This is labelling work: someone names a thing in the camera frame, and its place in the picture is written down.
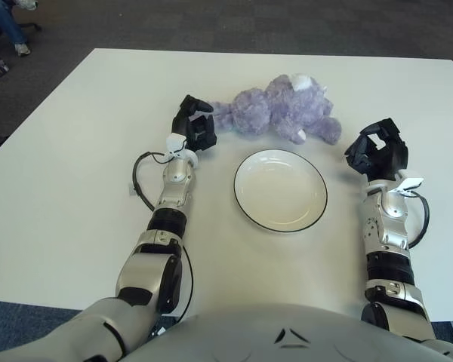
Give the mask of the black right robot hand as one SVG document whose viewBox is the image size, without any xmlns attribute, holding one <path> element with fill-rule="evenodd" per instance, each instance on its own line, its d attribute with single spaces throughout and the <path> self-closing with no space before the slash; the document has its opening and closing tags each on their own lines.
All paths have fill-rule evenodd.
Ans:
<svg viewBox="0 0 453 362">
<path fill-rule="evenodd" d="M 366 175 L 369 182 L 395 180 L 395 174 L 408 166 L 408 147 L 392 118 L 370 124 L 345 151 L 348 165 Z"/>
</svg>

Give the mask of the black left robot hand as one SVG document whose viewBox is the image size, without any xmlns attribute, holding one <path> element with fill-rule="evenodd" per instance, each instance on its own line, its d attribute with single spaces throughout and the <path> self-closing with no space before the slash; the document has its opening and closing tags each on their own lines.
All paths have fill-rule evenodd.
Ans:
<svg viewBox="0 0 453 362">
<path fill-rule="evenodd" d="M 214 146 L 217 136 L 214 129 L 209 103 L 186 95 L 172 121 L 171 133 L 167 138 L 167 148 L 171 154 L 183 150 L 196 152 Z"/>
</svg>

